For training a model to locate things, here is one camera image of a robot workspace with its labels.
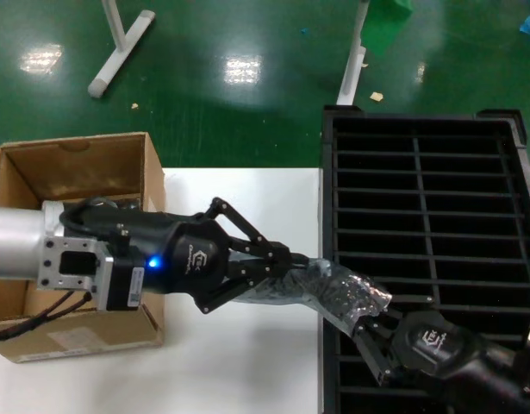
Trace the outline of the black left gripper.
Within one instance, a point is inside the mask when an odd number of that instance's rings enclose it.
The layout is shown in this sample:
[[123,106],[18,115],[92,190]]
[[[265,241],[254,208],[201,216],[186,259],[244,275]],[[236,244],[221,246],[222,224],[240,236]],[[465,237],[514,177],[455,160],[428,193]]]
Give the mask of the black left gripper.
[[[233,237],[215,220],[225,216],[246,237]],[[309,258],[269,241],[230,203],[213,198],[205,212],[191,216],[119,209],[89,198],[59,216],[68,235],[105,242],[115,256],[125,253],[144,268],[142,289],[156,294],[186,293],[209,314],[262,281],[282,278]],[[229,264],[229,249],[269,264]]]

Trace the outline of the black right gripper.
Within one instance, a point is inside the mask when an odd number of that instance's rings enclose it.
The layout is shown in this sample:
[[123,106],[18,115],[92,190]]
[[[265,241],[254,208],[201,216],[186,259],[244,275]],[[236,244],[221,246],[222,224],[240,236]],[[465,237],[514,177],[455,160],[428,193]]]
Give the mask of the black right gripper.
[[398,367],[434,378],[444,378],[484,354],[480,335],[448,322],[438,311],[427,311],[434,305],[433,295],[395,294],[386,310],[387,317],[402,318],[393,336],[372,320],[356,325],[353,341],[379,386],[388,385],[392,375],[389,347]]

